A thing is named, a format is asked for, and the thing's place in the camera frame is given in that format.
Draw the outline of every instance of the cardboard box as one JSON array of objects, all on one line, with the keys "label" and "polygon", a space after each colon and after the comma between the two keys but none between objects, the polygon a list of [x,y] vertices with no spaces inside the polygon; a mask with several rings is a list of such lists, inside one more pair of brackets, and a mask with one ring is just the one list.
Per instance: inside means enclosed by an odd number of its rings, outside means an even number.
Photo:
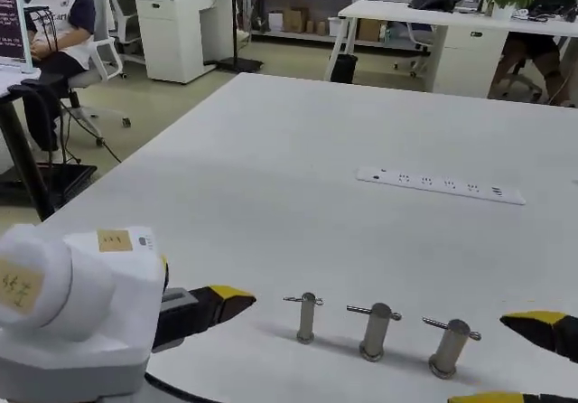
[{"label": "cardboard box", "polygon": [[309,11],[306,8],[288,8],[283,11],[283,31],[302,33],[305,31]]},{"label": "cardboard box", "polygon": [[327,23],[325,21],[317,23],[317,35],[327,35]]},{"label": "cardboard box", "polygon": [[381,29],[381,25],[385,23],[386,21],[359,19],[358,40],[364,40],[366,42],[379,42],[379,30]]}]

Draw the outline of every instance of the metal pin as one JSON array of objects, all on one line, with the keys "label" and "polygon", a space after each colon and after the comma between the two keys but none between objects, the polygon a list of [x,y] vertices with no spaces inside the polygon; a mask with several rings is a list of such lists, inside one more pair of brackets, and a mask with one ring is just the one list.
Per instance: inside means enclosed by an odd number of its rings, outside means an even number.
[{"label": "metal pin", "polygon": [[427,317],[423,317],[422,320],[424,323],[445,330],[437,351],[429,359],[429,366],[438,378],[449,379],[456,372],[455,364],[468,338],[478,342],[481,340],[481,334],[473,332],[467,323],[459,319],[453,319],[447,324]]},{"label": "metal pin", "polygon": [[284,297],[284,301],[301,302],[301,322],[297,332],[297,341],[301,344],[309,344],[315,338],[313,333],[313,316],[315,306],[323,305],[323,300],[316,298],[313,293],[303,293],[302,297]]},{"label": "metal pin", "polygon": [[368,327],[365,330],[363,341],[359,344],[359,353],[370,362],[377,362],[383,357],[383,342],[386,339],[389,319],[401,320],[400,313],[392,313],[391,308],[385,304],[373,304],[370,310],[358,306],[347,305],[347,311],[352,313],[367,314],[369,316]]}]

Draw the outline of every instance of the floor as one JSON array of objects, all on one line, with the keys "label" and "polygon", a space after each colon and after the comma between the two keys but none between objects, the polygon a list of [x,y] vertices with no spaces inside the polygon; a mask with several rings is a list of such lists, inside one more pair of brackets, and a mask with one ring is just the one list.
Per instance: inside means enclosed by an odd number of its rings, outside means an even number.
[{"label": "floor", "polygon": [[[245,58],[263,61],[265,65],[261,72],[264,74],[319,80],[327,64],[330,46],[252,42],[241,53]],[[408,69],[404,69],[408,59],[384,55],[375,50],[356,54],[359,62],[355,83],[422,90],[422,81],[410,78]],[[396,61],[400,61],[399,70],[393,68]],[[213,71],[189,85],[181,86],[147,79],[145,68],[140,65],[127,65],[126,73],[126,80],[115,79],[80,93],[80,100],[86,106],[120,111],[123,116],[131,118],[131,128],[122,128],[120,115],[108,113],[98,119],[108,145],[121,159],[130,156],[234,77],[232,74]],[[117,164],[107,150],[96,147],[94,139],[74,124],[70,132],[69,149],[82,159],[83,164],[96,165],[97,176],[105,174]],[[32,208],[4,205],[0,208],[0,233],[15,223],[38,222]]]}]

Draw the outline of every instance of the power outlet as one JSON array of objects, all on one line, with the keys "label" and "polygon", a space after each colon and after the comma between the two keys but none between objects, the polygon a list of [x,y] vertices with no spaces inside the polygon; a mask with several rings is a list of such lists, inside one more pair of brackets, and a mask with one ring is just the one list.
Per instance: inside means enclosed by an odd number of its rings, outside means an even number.
[{"label": "power outlet", "polygon": [[362,182],[390,184],[392,186],[401,186],[422,191],[449,193],[451,195],[460,195],[492,202],[506,202],[518,205],[526,204],[526,200],[524,200],[520,192],[516,189],[463,182],[447,177],[410,174],[397,170],[372,167],[359,168],[356,177]]}]

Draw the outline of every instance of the white desk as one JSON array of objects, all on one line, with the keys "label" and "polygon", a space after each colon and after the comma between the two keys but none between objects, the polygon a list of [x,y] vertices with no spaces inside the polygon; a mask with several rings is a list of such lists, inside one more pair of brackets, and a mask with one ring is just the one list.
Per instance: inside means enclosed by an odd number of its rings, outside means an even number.
[{"label": "white desk", "polygon": [[[575,397],[577,367],[498,319],[577,312],[576,130],[566,108],[241,75],[41,232],[149,225],[172,286],[256,295],[231,322],[151,358],[154,375],[206,398],[443,403],[488,389]],[[502,183],[527,205],[361,183],[361,165]],[[294,339],[300,307],[282,298],[309,290],[325,305],[315,341],[303,346]],[[383,360],[370,363],[358,354],[367,317],[345,306],[375,302],[404,319],[390,324]],[[422,315],[459,317],[482,334],[453,380],[428,370],[442,332]]]},{"label": "white desk", "polygon": [[186,84],[233,55],[231,0],[135,0],[147,76]]},{"label": "white desk", "polygon": [[435,42],[425,86],[443,94],[486,98],[501,57],[508,32],[578,36],[578,23],[548,21],[500,21],[478,14],[415,10],[406,4],[358,1],[340,11],[341,31],[335,41],[325,73],[329,80],[341,44],[348,37],[345,52],[352,53],[358,19],[377,19],[435,25]]},{"label": "white desk", "polygon": [[18,97],[8,91],[10,87],[20,84],[23,80],[35,79],[39,76],[39,70],[35,70],[33,73],[0,70],[0,133],[4,137],[2,139],[0,136],[0,152],[5,152],[0,155],[0,158],[5,164],[6,156],[11,156],[16,172],[18,172],[26,191],[30,195],[38,216],[41,220],[45,220],[54,213],[54,206],[34,162],[22,125],[12,104]]}]

